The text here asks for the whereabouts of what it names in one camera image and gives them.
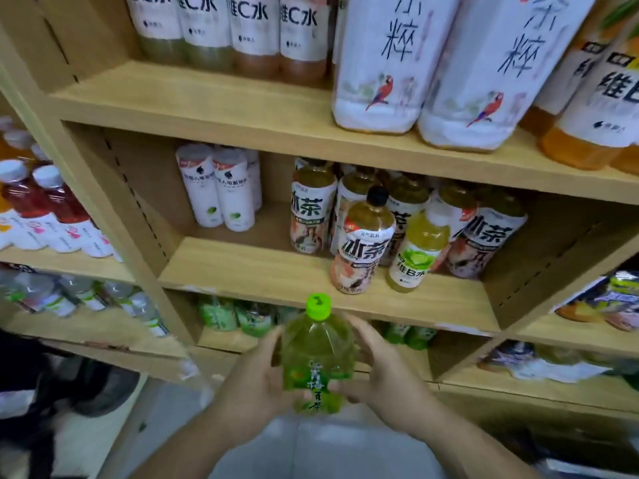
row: green bottle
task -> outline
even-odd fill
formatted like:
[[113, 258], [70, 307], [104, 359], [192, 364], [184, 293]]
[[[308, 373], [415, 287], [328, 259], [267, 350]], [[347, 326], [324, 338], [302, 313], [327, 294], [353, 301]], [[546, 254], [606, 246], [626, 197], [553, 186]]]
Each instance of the green bottle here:
[[200, 296], [197, 301], [197, 309], [204, 324], [216, 331], [235, 331], [238, 328], [232, 299]]
[[404, 342], [412, 349], [422, 350], [428, 347], [428, 342], [435, 337], [437, 330], [413, 326], [407, 333]]
[[267, 334], [275, 322], [276, 309], [270, 304], [238, 301], [235, 311], [244, 333], [255, 338]]
[[388, 327], [386, 334], [384, 334], [384, 338], [386, 338], [386, 340], [391, 344], [402, 344], [409, 329], [410, 324], [398, 324], [393, 322]]
[[326, 294], [311, 294], [306, 312], [286, 324], [282, 365], [285, 390], [308, 388], [313, 392], [313, 400], [296, 403], [296, 411], [339, 412], [343, 397], [330, 393], [328, 382], [352, 378], [355, 344], [349, 324], [331, 313]]

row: shelf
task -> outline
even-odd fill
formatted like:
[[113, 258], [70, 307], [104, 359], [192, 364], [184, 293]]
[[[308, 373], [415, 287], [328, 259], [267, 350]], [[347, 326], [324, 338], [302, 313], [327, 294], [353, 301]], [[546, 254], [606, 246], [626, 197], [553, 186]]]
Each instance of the shelf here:
[[443, 382], [555, 402], [639, 413], [639, 392], [619, 377], [597, 376], [569, 385], [552, 380], [518, 380], [505, 372], [494, 373], [471, 366]]
[[330, 282], [331, 261], [293, 251], [185, 238], [160, 275], [164, 287], [201, 294], [304, 307], [312, 292], [325, 292], [338, 310], [368, 319], [466, 332], [499, 332], [483, 284], [429, 274], [410, 294], [392, 290], [380, 268], [369, 289], [347, 296]]
[[135, 283], [126, 266], [115, 258], [94, 258], [82, 251], [59, 253], [49, 248], [20, 250], [11, 246], [0, 250], [0, 262], [28, 265], [34, 269], [58, 274], [69, 273], [97, 279]]
[[79, 306], [67, 318], [50, 313], [19, 311], [0, 318], [0, 328], [24, 336], [85, 346], [186, 358], [184, 347], [172, 336], [156, 338], [144, 324], [121, 308], [94, 312]]
[[[202, 338], [197, 344], [200, 347], [217, 349], [219, 351], [230, 351], [232, 353], [244, 353], [258, 344], [258, 339], [244, 334], [242, 331], [214, 331], [211, 328], [204, 328]], [[406, 362], [417, 372], [421, 379], [433, 381], [430, 364], [428, 362], [428, 352], [416, 351], [408, 346], [397, 346], [397, 350], [404, 357]], [[355, 370], [363, 373], [370, 373], [371, 367], [363, 363], [356, 363]]]
[[639, 358], [639, 333], [628, 333], [605, 322], [576, 322], [547, 314], [516, 333], [522, 341], [538, 342]]
[[432, 148], [411, 132], [333, 122], [327, 90], [129, 61], [50, 95], [63, 120], [344, 163], [636, 204], [639, 178], [545, 158], [522, 130], [493, 154]]

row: parrot illustration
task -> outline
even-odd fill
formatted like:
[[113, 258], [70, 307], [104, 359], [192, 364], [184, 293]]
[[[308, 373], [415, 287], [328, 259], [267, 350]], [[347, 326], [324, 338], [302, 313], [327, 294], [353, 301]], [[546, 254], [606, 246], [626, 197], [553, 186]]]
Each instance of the parrot illustration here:
[[492, 122], [492, 119], [490, 119], [490, 116], [492, 116], [492, 114], [494, 114], [495, 112], [499, 111], [499, 108], [502, 106], [503, 100], [504, 100], [504, 93], [498, 92], [497, 95], [495, 95], [495, 100], [492, 101], [491, 103], [488, 103], [486, 107], [484, 107], [484, 110], [479, 113], [477, 118], [466, 127], [469, 128], [476, 122], [479, 122], [480, 120], [489, 120]]
[[366, 112], [368, 112], [371, 106], [375, 104], [388, 104], [384, 99], [386, 99], [386, 97], [388, 97], [392, 91], [393, 78], [390, 75], [387, 75], [386, 79], [384, 79], [384, 85], [377, 90], [377, 94], [375, 94], [375, 97], [372, 98], [372, 102], [368, 104]]

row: person's left hand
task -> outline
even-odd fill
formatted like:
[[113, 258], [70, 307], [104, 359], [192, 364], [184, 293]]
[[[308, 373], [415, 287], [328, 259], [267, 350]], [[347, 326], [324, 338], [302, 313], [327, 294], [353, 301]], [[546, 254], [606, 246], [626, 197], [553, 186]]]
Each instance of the person's left hand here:
[[229, 448], [249, 442], [276, 415], [303, 398], [304, 390], [283, 390], [282, 368], [271, 367], [273, 351], [282, 335], [279, 326], [242, 354], [206, 411], [224, 433]]

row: person's right hand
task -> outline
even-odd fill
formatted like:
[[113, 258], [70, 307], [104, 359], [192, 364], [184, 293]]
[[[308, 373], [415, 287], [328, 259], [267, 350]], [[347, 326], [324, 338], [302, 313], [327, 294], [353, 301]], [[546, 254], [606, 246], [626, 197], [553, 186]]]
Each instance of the person's right hand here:
[[367, 322], [345, 315], [362, 347], [360, 361], [372, 366], [368, 381], [331, 381], [328, 388], [350, 401], [366, 403], [390, 428], [417, 437], [424, 424], [426, 407], [438, 404], [422, 381], [397, 353], [395, 347]]

